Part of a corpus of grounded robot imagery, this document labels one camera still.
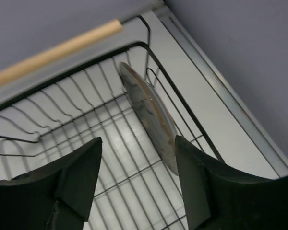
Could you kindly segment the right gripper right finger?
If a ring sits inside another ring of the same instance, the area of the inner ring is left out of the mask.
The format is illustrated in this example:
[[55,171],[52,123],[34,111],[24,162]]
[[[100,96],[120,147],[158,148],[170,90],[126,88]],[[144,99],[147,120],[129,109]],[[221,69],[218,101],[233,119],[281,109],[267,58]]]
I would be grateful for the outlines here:
[[288,230],[288,176],[237,170],[175,138],[179,180],[191,230]]

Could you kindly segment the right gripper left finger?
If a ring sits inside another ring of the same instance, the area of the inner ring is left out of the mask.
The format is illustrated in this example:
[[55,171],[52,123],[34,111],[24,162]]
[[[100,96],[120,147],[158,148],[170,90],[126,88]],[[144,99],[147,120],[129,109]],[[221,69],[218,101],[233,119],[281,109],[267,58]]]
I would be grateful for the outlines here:
[[0,180],[0,230],[81,230],[89,220],[102,139],[38,169]]

